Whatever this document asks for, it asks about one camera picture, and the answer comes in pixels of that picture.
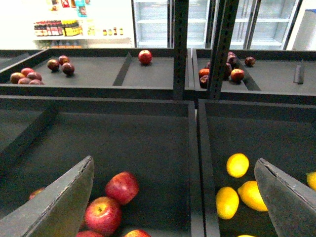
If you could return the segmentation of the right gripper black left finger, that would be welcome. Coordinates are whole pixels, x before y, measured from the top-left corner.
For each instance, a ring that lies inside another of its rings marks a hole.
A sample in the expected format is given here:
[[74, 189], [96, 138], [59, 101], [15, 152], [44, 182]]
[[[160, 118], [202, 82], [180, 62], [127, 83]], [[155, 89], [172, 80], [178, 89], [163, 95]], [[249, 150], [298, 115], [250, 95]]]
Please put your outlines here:
[[74, 237], [94, 179], [94, 160], [85, 157], [32, 200], [0, 220], [2, 237]]

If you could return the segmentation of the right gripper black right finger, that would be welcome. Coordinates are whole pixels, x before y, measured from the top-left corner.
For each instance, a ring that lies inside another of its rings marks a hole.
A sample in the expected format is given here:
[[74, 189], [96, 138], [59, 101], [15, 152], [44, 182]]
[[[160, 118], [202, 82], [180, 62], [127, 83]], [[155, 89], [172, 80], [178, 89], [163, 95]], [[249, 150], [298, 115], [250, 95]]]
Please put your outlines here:
[[263, 158], [254, 175], [279, 237], [316, 235], [316, 192]]

